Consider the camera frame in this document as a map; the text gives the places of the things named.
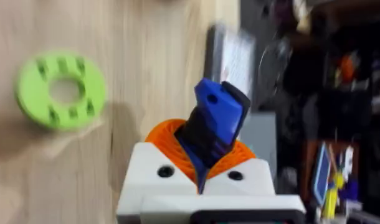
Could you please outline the right gripper white and orange left finger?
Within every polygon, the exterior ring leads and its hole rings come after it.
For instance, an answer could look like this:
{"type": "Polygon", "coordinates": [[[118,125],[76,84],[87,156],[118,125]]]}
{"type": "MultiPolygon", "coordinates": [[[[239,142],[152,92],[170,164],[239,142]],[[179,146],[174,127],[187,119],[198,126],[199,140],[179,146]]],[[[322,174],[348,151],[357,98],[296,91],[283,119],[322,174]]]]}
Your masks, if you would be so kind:
{"type": "Polygon", "coordinates": [[[138,217],[143,201],[154,196],[198,196],[194,166],[175,137],[185,123],[169,119],[156,125],[145,141],[133,148],[117,217],[138,217]]]}

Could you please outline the right gripper white and orange right finger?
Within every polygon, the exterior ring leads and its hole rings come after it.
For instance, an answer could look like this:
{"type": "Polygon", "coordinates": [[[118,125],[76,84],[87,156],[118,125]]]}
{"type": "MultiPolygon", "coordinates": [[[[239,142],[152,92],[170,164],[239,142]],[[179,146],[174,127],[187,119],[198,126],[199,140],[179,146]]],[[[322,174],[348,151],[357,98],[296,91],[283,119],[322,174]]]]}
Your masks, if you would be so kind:
{"type": "Polygon", "coordinates": [[[242,142],[207,173],[204,195],[275,195],[270,167],[242,142]]]}

